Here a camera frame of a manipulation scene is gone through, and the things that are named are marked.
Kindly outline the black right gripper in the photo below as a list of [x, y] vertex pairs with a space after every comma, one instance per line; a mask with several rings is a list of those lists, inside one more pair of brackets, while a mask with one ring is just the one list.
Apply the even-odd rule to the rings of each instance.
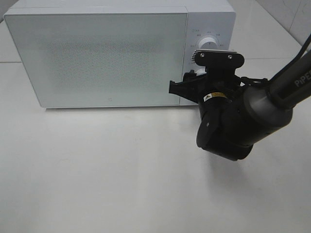
[[235, 74], [236, 69], [205, 68], [206, 72], [186, 72], [183, 81], [170, 81], [169, 93], [196, 104], [206, 100], [206, 95], [226, 97], [234, 100], [242, 93], [241, 78]]

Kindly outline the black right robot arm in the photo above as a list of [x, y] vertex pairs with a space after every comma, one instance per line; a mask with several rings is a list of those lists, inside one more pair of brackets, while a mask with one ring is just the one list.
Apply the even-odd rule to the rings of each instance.
[[205, 68], [193, 70], [169, 93], [198, 104], [201, 124], [196, 144], [226, 159], [242, 160], [253, 145], [287, 126], [294, 107], [311, 95], [309, 39], [298, 54], [272, 78], [239, 77], [244, 57], [229, 50], [197, 49], [192, 60]]

